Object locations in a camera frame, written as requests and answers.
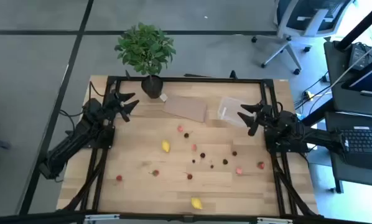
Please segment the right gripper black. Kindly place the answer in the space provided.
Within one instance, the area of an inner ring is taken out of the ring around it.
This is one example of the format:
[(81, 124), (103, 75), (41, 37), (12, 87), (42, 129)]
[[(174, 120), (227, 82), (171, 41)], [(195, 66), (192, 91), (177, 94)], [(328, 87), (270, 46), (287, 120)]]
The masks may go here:
[(241, 105), (241, 107), (250, 113), (255, 113), (255, 116), (248, 116), (244, 113), (237, 112), (238, 116), (249, 128), (249, 136), (254, 136), (256, 134), (258, 126), (272, 125), (273, 115), (271, 105), (263, 105), (261, 103), (258, 103), (255, 105)]

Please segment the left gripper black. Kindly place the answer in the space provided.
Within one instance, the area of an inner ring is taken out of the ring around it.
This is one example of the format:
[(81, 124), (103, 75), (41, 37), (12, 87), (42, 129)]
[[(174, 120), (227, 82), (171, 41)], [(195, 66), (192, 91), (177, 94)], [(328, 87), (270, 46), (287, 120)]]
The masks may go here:
[(107, 96), (106, 103), (104, 104), (106, 118), (112, 121), (119, 113), (125, 122), (129, 122), (130, 119), (128, 113), (132, 112), (139, 103), (139, 100), (124, 105), (123, 103), (130, 100), (134, 95), (135, 93), (120, 93), (116, 90), (111, 90)]

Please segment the clear plastic tupperware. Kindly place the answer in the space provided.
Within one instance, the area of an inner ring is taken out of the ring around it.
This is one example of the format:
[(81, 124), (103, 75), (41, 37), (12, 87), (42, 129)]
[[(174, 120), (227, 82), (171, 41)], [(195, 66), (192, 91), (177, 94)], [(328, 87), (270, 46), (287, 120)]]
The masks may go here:
[(217, 111), (218, 119), (226, 121), (232, 125), (245, 128), (246, 124), (240, 118), (238, 112), (246, 114), (248, 116), (252, 116), (253, 114), (241, 107), (241, 105), (244, 104), (245, 102), (241, 100), (230, 97), (223, 97)]

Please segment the green plant in black pot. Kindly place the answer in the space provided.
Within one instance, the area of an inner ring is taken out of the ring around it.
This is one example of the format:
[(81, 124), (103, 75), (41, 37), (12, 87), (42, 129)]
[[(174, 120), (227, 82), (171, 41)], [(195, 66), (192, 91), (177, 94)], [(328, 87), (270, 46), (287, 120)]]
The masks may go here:
[(152, 99), (162, 95), (164, 82), (160, 73), (174, 59), (174, 40), (154, 25), (138, 23), (124, 31), (114, 46), (123, 65), (145, 75), (141, 88)]

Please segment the beige folded cloth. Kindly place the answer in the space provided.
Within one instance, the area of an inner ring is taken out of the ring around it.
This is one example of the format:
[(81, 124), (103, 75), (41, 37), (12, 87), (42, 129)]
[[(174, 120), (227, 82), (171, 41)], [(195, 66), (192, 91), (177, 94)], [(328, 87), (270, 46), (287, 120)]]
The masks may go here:
[(164, 103), (163, 111), (203, 123), (207, 112), (207, 103), (197, 98), (170, 95)]

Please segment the black desk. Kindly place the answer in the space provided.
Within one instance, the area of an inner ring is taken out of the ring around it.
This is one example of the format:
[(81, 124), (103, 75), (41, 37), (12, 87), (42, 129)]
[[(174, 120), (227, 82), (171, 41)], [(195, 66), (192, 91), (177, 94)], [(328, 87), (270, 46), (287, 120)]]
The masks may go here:
[[(350, 50), (336, 49), (338, 41), (324, 43), (327, 69), (330, 83), (333, 84), (348, 68)], [(331, 88), (335, 111), (372, 115), (372, 96), (363, 96), (357, 91), (342, 88), (341, 81), (352, 78), (353, 73), (346, 73), (335, 86)]]
[[(342, 113), (325, 114), (326, 129), (336, 131), (350, 129), (354, 126), (372, 127), (372, 118)], [(342, 182), (354, 182), (357, 184), (372, 185), (372, 170), (349, 165), (345, 162), (344, 154), (330, 154), (332, 171), (335, 179), (335, 188), (332, 190), (338, 194), (343, 193)]]

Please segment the white grey office chair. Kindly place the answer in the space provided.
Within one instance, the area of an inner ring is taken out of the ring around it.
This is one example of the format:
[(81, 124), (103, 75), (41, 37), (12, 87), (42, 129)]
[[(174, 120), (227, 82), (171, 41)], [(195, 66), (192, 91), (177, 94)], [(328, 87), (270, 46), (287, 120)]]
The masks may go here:
[(279, 48), (261, 63), (261, 68), (277, 55), (287, 51), (296, 68), (293, 74), (302, 71), (300, 60), (292, 48), (295, 37), (327, 38), (338, 32), (347, 8), (354, 0), (274, 0), (274, 22), (277, 31), (273, 35), (255, 35), (252, 43), (259, 39), (279, 44)]

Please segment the black keyboard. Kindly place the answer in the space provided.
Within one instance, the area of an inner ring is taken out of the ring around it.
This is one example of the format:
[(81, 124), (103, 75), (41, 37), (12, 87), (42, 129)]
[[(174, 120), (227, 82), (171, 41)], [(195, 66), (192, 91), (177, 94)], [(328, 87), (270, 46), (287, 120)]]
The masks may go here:
[(372, 127), (354, 126), (341, 129), (347, 145), (344, 159), (349, 165), (372, 170)]

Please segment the thin white rod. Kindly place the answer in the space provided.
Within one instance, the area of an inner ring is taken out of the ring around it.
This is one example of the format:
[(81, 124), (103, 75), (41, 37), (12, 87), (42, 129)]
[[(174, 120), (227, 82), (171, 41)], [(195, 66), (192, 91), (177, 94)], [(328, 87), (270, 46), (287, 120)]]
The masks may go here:
[(343, 52), (334, 50), (327, 65), (333, 78), (341, 78), (345, 89), (372, 91), (372, 46), (355, 42)]

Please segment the black power adapter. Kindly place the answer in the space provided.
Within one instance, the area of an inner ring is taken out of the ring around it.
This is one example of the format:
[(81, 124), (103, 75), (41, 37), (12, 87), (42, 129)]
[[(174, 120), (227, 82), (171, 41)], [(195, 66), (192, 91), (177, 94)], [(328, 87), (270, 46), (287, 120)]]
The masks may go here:
[(364, 54), (367, 53), (369, 50), (371, 50), (371, 47), (361, 42), (357, 42), (351, 45), (349, 61), (351, 70), (360, 71), (372, 62), (371, 54), (367, 54), (364, 56)]

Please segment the black aluminium table frame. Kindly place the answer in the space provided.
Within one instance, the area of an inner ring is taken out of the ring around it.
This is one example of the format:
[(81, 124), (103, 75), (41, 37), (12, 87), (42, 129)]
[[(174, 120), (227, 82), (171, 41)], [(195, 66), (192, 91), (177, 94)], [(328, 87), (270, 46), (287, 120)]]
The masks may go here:
[[(287, 108), (292, 105), (289, 86), (279, 80), (165, 77), (167, 93), (197, 98), (207, 103), (206, 121), (181, 120), (162, 111), (161, 100), (150, 99), (141, 89), (141, 77), (91, 78), (98, 90), (135, 93), (139, 104), (128, 123), (116, 119), (114, 143), (103, 149), (98, 164), (91, 152), (81, 150), (68, 163), (60, 202), (71, 195), (93, 199), (89, 210), (0, 217), (0, 224), (64, 224), (83, 222), (86, 215), (120, 214), (120, 219), (180, 221), (194, 215), (194, 222), (250, 222), (257, 217), (290, 219), (294, 224), (369, 224), (295, 215), (283, 211), (282, 190), (272, 168), (275, 156), (266, 150), (263, 129), (250, 138), (243, 128), (220, 126), (216, 109), (225, 95), (247, 103), (274, 102), (276, 87)], [(183, 127), (180, 133), (178, 126)], [(184, 134), (191, 132), (189, 138)], [(162, 150), (162, 141), (170, 152)], [(264, 162), (263, 170), (258, 162)], [(236, 168), (243, 173), (238, 175)], [(159, 175), (150, 174), (158, 170)], [(188, 180), (186, 172), (193, 175)], [(123, 180), (118, 182), (116, 176)], [(192, 207), (199, 198), (203, 209)]]

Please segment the silver metal bracket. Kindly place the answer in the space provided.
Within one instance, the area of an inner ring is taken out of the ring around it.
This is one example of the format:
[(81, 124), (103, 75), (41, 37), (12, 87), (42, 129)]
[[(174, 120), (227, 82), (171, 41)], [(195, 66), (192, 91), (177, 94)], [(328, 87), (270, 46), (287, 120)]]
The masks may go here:
[(290, 219), (257, 217), (256, 224), (294, 224)]
[(96, 215), (86, 215), (84, 221), (86, 222), (97, 222), (105, 220), (119, 220), (120, 214), (96, 214)]

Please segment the black vertical post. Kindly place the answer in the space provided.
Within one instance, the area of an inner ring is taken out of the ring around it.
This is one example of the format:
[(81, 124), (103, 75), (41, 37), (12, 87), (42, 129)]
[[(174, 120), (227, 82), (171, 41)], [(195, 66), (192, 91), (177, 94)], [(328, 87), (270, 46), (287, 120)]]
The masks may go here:
[(372, 11), (363, 18), (340, 42), (335, 45), (335, 48), (344, 51), (356, 40), (365, 30), (372, 25)]

